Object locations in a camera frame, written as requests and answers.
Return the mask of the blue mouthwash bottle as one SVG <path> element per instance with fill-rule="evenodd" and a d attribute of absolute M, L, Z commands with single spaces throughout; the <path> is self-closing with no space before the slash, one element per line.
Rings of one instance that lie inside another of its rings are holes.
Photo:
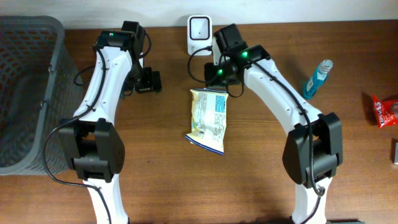
<path fill-rule="evenodd" d="M 317 90 L 326 82 L 330 70 L 333 68 L 331 60 L 322 61 L 315 69 L 313 75 L 308 79 L 303 87 L 303 97 L 306 100 L 313 98 Z"/>

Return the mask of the yellow snack bag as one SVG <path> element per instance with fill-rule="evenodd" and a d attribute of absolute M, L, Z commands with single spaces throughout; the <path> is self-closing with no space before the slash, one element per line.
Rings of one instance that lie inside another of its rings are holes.
<path fill-rule="evenodd" d="M 190 92 L 191 132 L 185 135 L 185 139 L 207 151 L 223 155 L 228 93 L 208 88 L 191 89 Z"/>

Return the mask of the red candy bag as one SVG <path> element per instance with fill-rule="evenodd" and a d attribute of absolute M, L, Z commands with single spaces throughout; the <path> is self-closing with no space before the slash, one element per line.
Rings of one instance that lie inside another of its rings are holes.
<path fill-rule="evenodd" d="M 397 125 L 397 99 L 381 101 L 375 95 L 372 99 L 378 127 Z"/>

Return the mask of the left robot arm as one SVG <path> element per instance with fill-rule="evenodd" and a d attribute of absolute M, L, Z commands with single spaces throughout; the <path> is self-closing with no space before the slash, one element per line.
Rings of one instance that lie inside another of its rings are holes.
<path fill-rule="evenodd" d="M 124 21 L 121 30 L 104 30 L 93 46 L 96 65 L 83 101 L 58 129 L 68 167 L 88 189 L 97 223 L 129 223 L 119 175 L 125 147 L 114 127 L 118 101 L 133 93 L 160 92 L 160 73 L 144 66 L 145 29 Z"/>

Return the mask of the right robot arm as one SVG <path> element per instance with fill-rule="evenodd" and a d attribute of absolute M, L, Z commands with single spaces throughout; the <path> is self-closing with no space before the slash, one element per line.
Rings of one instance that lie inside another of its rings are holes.
<path fill-rule="evenodd" d="M 292 223 L 326 223 L 328 188 L 343 162 L 342 123 L 308 103 L 279 72 L 261 45 L 248 46 L 236 24 L 221 28 L 211 42 L 211 77 L 221 85 L 240 82 L 268 107 L 284 129 L 282 162 L 295 183 Z"/>

